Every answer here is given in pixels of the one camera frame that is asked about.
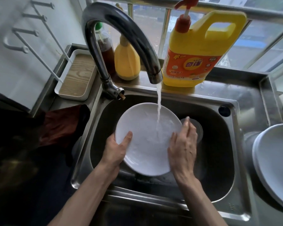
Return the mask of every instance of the person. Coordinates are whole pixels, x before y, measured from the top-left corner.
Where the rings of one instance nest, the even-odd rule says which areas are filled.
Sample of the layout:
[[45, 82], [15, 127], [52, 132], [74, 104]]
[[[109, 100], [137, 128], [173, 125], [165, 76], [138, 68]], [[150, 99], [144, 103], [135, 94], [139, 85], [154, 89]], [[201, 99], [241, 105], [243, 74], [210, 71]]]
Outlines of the person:
[[[125, 157], [132, 135], [132, 132], [128, 132], [121, 144], [115, 142], [114, 133], [107, 139], [99, 164], [48, 226], [90, 224], [108, 186], [118, 175], [119, 165]], [[226, 226], [226, 222], [204, 193], [200, 181], [194, 176], [196, 143], [196, 128], [187, 117], [181, 132], [173, 133], [170, 139], [168, 156], [171, 171], [196, 224]]]

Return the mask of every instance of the stainless steel sink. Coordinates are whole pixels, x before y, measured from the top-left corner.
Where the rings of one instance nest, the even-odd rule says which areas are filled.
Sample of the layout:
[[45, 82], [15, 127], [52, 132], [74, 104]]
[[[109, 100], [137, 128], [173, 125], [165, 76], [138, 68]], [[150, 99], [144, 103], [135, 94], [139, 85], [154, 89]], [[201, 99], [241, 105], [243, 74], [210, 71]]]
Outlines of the stainless steel sink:
[[[78, 188], [87, 175], [99, 163], [105, 142], [116, 127], [121, 115], [131, 106], [157, 103], [155, 88], [125, 88], [124, 101], [108, 100], [100, 88], [96, 96], [87, 132], [81, 141], [81, 152], [72, 177], [72, 185]], [[250, 201], [246, 173], [243, 171], [241, 133], [238, 127], [235, 100], [198, 95], [162, 93], [162, 105], [179, 119], [190, 116], [203, 127], [203, 139], [197, 146], [195, 174], [205, 193], [223, 217], [241, 221], [250, 218]], [[227, 106], [231, 114], [223, 117], [220, 106]], [[108, 201], [143, 204], [168, 211], [187, 210], [183, 196], [171, 173], [147, 177], [121, 164], [117, 179], [109, 187]]]

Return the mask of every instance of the person's left hand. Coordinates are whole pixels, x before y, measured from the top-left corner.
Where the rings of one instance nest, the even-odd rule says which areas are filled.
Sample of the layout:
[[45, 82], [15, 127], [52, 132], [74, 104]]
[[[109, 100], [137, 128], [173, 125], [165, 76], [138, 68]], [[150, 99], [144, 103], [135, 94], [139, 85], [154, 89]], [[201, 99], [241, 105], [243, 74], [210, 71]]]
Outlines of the person's left hand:
[[119, 165], [124, 160], [126, 149], [132, 140], [132, 132], [129, 131], [121, 144], [115, 142], [114, 133], [106, 140], [106, 146], [100, 163], [111, 170], [113, 177], [116, 178], [119, 172]]

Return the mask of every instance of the forearm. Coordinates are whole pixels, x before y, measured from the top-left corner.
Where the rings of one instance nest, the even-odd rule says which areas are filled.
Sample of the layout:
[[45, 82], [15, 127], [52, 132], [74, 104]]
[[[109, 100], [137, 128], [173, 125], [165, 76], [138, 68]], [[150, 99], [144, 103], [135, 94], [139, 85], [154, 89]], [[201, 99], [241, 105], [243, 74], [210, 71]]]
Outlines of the forearm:
[[111, 171], [99, 163], [49, 226], [88, 226], [112, 180]]
[[181, 183], [179, 186], [197, 225], [227, 226], [197, 179], [189, 183]]

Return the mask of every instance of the orange label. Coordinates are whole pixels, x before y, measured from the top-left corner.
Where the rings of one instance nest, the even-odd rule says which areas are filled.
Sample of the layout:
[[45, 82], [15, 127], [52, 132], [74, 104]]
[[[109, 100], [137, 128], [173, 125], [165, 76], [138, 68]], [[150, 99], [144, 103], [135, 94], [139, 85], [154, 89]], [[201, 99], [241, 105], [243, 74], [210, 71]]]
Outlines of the orange label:
[[168, 48], [162, 71], [169, 78], [204, 79], [220, 58], [221, 56], [177, 54]]

